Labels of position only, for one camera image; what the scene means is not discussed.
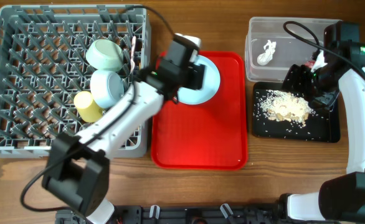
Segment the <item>large light blue plate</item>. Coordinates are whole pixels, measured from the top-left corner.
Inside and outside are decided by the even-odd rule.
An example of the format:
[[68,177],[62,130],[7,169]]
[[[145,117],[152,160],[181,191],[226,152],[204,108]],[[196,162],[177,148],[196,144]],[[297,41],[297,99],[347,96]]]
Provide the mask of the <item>large light blue plate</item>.
[[220,87],[220,73],[213,61],[205,56],[199,55],[195,65],[205,66],[202,88],[192,90],[180,88],[178,90],[178,100],[186,105],[199,105],[209,101]]

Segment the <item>white plastic wrapper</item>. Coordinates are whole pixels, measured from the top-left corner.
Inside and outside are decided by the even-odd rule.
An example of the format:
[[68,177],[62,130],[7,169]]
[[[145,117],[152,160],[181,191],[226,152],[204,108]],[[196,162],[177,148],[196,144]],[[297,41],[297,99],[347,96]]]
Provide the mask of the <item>white plastic wrapper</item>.
[[277,43],[267,40],[267,43],[263,46],[264,53],[257,57],[257,63],[261,66],[267,65],[272,59],[275,53]]

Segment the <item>small light blue bowl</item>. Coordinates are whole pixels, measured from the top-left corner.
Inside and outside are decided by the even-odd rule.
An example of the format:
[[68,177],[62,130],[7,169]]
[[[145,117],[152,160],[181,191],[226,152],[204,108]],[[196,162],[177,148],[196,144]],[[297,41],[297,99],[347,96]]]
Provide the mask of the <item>small light blue bowl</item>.
[[122,79],[116,72],[96,70],[90,79],[90,91],[96,104],[107,109],[120,101],[125,88]]

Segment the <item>mint green bowl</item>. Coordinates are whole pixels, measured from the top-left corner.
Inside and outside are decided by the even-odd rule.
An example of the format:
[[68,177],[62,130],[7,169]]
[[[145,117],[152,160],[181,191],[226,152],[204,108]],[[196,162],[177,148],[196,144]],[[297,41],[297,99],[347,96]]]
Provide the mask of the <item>mint green bowl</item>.
[[118,72],[124,64],[121,47],[106,39],[95,40],[89,46],[85,58],[97,70]]

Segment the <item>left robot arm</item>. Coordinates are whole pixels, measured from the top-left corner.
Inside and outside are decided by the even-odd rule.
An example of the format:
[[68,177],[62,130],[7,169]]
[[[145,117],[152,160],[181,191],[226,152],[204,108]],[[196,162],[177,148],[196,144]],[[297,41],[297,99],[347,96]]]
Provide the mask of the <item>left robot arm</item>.
[[195,65],[201,40],[174,34],[158,62],[141,69],[122,99],[105,115],[71,137],[60,134],[50,150],[42,186],[89,223],[108,223],[115,207],[105,195],[110,161],[132,132],[165,102],[179,102],[181,87],[202,87],[204,66]]

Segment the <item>white plastic fork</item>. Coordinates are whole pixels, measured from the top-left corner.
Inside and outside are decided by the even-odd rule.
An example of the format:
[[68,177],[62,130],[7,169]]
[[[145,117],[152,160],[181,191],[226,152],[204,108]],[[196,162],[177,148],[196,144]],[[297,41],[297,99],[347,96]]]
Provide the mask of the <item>white plastic fork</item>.
[[130,52],[130,73],[133,73],[135,69],[135,49],[136,49],[136,36],[133,36],[131,41],[131,52]]

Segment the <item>rice and food scraps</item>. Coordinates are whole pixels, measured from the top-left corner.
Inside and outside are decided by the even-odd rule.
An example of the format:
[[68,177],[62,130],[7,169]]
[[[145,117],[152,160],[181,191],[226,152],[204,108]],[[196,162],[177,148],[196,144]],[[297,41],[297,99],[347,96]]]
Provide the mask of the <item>rice and food scraps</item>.
[[306,121],[311,115],[315,115],[315,110],[308,106],[308,102],[298,96],[298,94],[284,92],[280,90],[259,90],[255,93],[255,103],[270,121],[297,124],[306,126]]

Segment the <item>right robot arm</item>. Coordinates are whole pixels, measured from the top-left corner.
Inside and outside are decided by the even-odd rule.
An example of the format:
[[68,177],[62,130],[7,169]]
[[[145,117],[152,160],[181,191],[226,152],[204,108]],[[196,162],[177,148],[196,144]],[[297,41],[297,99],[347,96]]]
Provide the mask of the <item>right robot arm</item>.
[[322,42],[311,45],[323,66],[291,66],[282,88],[301,93],[314,109],[329,108],[343,97],[348,164],[345,175],[324,182],[317,192],[283,194],[278,216],[305,223],[365,223],[365,43],[357,24],[338,21],[325,28]]

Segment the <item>yellow plastic cup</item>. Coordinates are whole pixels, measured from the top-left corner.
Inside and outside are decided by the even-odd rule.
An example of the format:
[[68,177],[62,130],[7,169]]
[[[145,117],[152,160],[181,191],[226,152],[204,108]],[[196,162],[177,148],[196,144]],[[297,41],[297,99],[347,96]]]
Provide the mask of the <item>yellow plastic cup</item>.
[[89,91],[78,92],[73,99],[73,103],[80,117],[86,123],[95,123],[103,117],[102,108],[96,104],[93,95]]

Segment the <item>red snack wrapper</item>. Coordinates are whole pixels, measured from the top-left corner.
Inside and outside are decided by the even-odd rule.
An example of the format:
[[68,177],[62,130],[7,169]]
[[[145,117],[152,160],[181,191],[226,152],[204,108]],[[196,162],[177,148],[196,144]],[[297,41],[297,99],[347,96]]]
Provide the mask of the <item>red snack wrapper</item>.
[[315,64],[315,61],[308,61],[308,62],[306,62],[305,63],[305,66],[307,66],[307,67],[309,67],[309,68],[313,68],[313,66],[314,66],[314,64]]

